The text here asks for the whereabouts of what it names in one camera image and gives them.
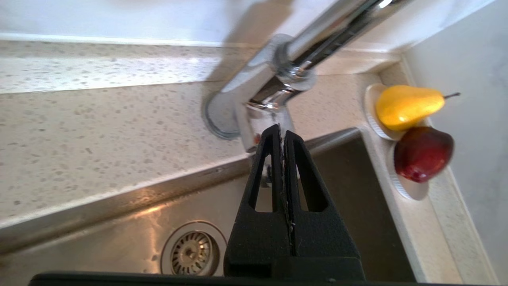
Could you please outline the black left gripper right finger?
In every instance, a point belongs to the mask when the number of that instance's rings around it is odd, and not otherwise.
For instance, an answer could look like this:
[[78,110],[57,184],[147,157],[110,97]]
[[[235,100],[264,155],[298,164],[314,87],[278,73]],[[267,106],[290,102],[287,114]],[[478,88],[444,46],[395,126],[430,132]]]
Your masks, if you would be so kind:
[[357,246],[303,139],[287,131],[284,154],[290,228],[290,256],[283,260],[284,278],[364,281]]

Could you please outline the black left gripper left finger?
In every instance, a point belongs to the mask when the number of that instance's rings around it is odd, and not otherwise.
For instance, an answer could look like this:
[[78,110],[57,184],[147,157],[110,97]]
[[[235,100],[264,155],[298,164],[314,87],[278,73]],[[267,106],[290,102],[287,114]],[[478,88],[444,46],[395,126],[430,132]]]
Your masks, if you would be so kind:
[[[293,278],[290,181],[286,174],[280,125],[260,137],[252,168],[224,257],[224,275],[252,278]],[[265,159],[270,157],[272,212],[258,212]]]

